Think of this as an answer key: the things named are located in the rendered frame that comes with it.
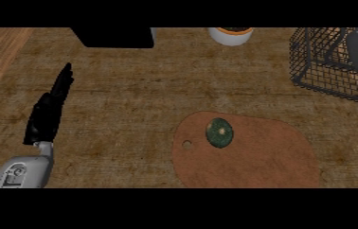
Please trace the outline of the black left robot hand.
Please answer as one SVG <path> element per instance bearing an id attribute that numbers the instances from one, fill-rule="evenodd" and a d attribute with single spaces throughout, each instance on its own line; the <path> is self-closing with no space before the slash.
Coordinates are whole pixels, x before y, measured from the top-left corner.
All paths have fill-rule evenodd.
<path id="1" fill-rule="evenodd" d="M 52 142 L 54 140 L 63 102 L 72 81 L 71 63 L 68 63 L 56 77 L 50 92 L 41 95 L 34 105 L 23 135 L 23 145 L 34 145 L 37 142 Z"/>

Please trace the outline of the brown wooden cutting board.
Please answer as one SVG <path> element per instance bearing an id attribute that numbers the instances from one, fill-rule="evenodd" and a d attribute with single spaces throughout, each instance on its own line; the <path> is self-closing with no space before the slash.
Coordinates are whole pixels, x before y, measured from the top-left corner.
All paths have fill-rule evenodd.
<path id="1" fill-rule="evenodd" d="M 214 118 L 228 121 L 233 139 L 214 147 L 205 130 Z M 196 112 L 173 136 L 171 162 L 188 187 L 316 187 L 319 163 L 302 132 L 288 123 L 260 117 Z"/>

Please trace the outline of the black box appliance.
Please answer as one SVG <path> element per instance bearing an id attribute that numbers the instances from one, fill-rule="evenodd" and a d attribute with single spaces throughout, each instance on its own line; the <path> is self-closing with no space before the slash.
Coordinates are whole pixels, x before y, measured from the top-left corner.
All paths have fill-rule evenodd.
<path id="1" fill-rule="evenodd" d="M 149 27 L 74 27 L 71 30 L 86 47 L 154 47 Z"/>

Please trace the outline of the white pot with orange rim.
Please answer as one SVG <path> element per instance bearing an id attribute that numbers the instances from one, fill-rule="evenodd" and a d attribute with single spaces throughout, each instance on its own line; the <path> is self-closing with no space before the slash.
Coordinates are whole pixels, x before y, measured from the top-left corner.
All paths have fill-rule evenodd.
<path id="1" fill-rule="evenodd" d="M 247 27 L 244 30 L 233 31 L 222 27 L 210 27 L 208 33 L 213 40 L 223 45 L 236 46 L 244 44 L 251 36 L 253 28 Z"/>

